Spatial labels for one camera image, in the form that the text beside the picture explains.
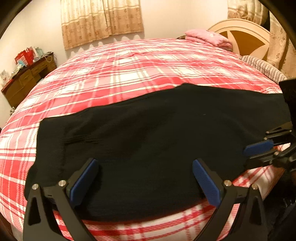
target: black towel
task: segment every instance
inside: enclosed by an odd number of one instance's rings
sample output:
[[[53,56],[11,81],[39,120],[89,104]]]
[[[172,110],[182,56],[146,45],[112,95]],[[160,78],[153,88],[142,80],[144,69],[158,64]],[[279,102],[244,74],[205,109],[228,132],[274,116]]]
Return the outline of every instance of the black towel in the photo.
[[[287,121],[282,94],[191,84],[46,118],[25,197],[34,183],[67,180],[94,157],[101,172],[77,208],[82,219],[160,218],[204,197],[193,160],[202,158],[222,179],[233,180],[244,171],[244,146]]]

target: curtain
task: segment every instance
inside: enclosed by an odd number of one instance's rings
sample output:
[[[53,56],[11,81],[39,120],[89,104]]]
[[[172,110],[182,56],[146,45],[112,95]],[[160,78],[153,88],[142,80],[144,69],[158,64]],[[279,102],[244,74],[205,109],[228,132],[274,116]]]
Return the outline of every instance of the curtain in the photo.
[[[263,25],[268,9],[259,0],[227,0],[228,18],[242,18]]]
[[[139,0],[61,0],[61,15],[65,50],[144,30]]]
[[[287,78],[296,77],[296,50],[285,30],[270,12],[270,46],[267,62],[279,69]]]

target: headboard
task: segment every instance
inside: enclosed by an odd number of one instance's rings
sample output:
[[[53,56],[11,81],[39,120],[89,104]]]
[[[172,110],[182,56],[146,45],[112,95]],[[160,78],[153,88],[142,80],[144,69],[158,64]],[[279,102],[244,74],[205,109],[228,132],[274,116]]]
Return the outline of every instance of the headboard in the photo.
[[[209,31],[228,38],[234,53],[266,60],[270,32],[260,25],[245,19],[230,18],[216,23]]]

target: pink folded blanket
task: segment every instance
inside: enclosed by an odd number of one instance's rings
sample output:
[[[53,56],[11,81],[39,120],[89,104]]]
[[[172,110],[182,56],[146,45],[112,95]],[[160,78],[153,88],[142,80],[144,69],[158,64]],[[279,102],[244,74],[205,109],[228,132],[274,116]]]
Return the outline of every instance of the pink folded blanket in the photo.
[[[186,40],[195,41],[198,43],[210,43],[216,47],[232,49],[232,43],[221,34],[203,29],[192,29],[185,32]]]

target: red plaid bedsheet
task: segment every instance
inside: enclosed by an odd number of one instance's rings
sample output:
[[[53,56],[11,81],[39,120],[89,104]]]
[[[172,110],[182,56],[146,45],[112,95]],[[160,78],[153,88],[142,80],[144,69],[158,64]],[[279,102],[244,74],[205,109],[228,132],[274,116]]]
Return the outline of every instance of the red plaid bedsheet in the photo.
[[[107,105],[182,83],[280,93],[277,84],[238,59],[236,54],[180,39],[126,41],[76,55],[41,81],[17,107],[0,136],[0,212],[22,231],[26,209],[24,185],[34,163],[39,122],[46,117]],[[281,169],[249,170],[234,185],[259,185],[263,197]],[[220,238],[227,235],[235,206]],[[141,223],[85,221],[97,240],[193,240],[214,212],[207,201],[174,215]],[[61,217],[58,224],[70,238]]]

